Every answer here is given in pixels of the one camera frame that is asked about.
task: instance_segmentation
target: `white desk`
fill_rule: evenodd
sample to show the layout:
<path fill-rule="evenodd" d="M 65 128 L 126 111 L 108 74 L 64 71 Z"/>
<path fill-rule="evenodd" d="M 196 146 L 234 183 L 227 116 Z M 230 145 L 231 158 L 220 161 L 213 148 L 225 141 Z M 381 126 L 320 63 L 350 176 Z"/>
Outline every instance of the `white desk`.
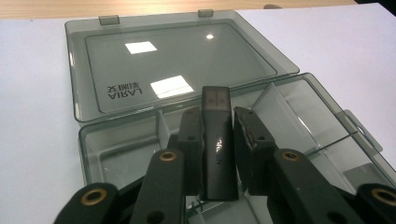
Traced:
<path fill-rule="evenodd" d="M 239 12 L 350 109 L 396 167 L 394 16 L 378 4 Z M 0 223 L 51 223 L 83 187 L 65 21 L 0 21 Z"/>

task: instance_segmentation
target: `brass insert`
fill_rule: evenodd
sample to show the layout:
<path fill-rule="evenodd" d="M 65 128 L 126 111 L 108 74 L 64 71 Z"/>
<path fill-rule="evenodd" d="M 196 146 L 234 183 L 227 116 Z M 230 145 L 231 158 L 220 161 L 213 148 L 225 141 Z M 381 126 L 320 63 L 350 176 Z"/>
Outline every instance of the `brass insert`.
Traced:
<path fill-rule="evenodd" d="M 161 154 L 160 159 L 162 161 L 174 161 L 176 159 L 177 155 L 175 152 L 164 152 Z"/>
<path fill-rule="evenodd" d="M 283 159 L 288 160 L 288 161 L 297 161 L 300 159 L 300 157 L 295 154 L 294 152 L 284 152 L 282 153 Z"/>
<path fill-rule="evenodd" d="M 81 203 L 87 206 L 96 205 L 107 196 L 107 191 L 105 189 L 91 189 L 86 192 L 82 198 Z"/>
<path fill-rule="evenodd" d="M 373 197 L 381 203 L 396 207 L 396 194 L 387 189 L 372 189 Z"/>

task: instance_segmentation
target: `plastic storage box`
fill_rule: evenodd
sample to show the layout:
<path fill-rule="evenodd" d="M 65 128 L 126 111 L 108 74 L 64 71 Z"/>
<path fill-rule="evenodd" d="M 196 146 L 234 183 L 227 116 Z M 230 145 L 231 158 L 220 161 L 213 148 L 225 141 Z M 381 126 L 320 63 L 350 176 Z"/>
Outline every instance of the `plastic storage box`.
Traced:
<path fill-rule="evenodd" d="M 279 148 L 303 152 L 340 189 L 395 188 L 381 146 L 233 11 L 100 18 L 66 24 L 84 179 L 119 189 L 146 173 L 205 85 L 228 86 L 232 106 L 253 109 Z M 265 197 L 234 203 L 188 197 L 190 223 L 271 223 Z"/>

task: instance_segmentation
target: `black plastic piece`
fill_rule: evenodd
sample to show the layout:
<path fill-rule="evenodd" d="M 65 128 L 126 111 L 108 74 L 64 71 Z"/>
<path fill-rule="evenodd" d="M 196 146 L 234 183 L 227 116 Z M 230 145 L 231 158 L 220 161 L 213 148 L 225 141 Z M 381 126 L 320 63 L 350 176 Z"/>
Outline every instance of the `black plastic piece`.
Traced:
<path fill-rule="evenodd" d="M 126 224 L 129 222 L 129 219 L 131 219 L 131 215 L 134 212 L 134 204 L 136 203 L 143 180 L 144 177 L 140 177 L 133 183 L 119 190 L 120 199 L 118 207 L 121 210 L 121 214 L 117 223 Z"/>
<path fill-rule="evenodd" d="M 235 160 L 242 189 L 250 195 L 267 195 L 270 179 L 268 161 L 277 150 L 274 137 L 257 114 L 243 107 L 234 110 Z"/>
<path fill-rule="evenodd" d="M 169 136 L 169 141 L 168 141 L 168 146 L 166 148 L 177 148 L 178 145 L 178 134 L 172 133 L 171 136 Z"/>
<path fill-rule="evenodd" d="M 176 149 L 152 156 L 130 224 L 184 223 L 184 162 L 183 153 Z"/>
<path fill-rule="evenodd" d="M 181 118 L 177 148 L 186 160 L 184 173 L 186 195 L 198 195 L 202 188 L 203 138 L 199 107 L 186 110 Z"/>
<path fill-rule="evenodd" d="M 379 184 L 361 185 L 354 204 L 366 223 L 396 223 L 395 189 Z"/>
<path fill-rule="evenodd" d="M 274 153 L 272 167 L 295 223 L 363 223 L 303 153 L 280 149 Z"/>
<path fill-rule="evenodd" d="M 119 192 L 117 188 L 107 183 L 94 183 L 79 190 L 70 199 L 54 223 L 116 223 L 119 215 Z"/>
<path fill-rule="evenodd" d="M 202 98 L 205 152 L 201 200 L 234 201 L 238 199 L 238 187 L 230 90 L 203 87 Z"/>
<path fill-rule="evenodd" d="M 286 201 L 279 201 L 274 197 L 267 198 L 267 208 L 271 219 L 275 224 L 295 223 L 295 218 L 289 204 Z"/>

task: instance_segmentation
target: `arla logo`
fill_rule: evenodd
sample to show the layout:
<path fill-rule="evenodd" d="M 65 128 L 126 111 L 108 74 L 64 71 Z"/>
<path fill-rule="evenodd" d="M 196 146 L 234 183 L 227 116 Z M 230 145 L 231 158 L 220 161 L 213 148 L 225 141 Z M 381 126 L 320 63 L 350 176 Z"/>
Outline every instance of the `arla logo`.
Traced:
<path fill-rule="evenodd" d="M 108 86 L 107 95 L 110 99 L 121 99 L 128 96 L 134 96 L 139 93 L 142 94 L 142 89 L 139 87 L 138 82 L 124 83 L 120 85 Z"/>
<path fill-rule="evenodd" d="M 216 141 L 216 161 L 216 164 L 222 164 L 223 161 L 222 139 L 220 136 L 217 136 Z"/>

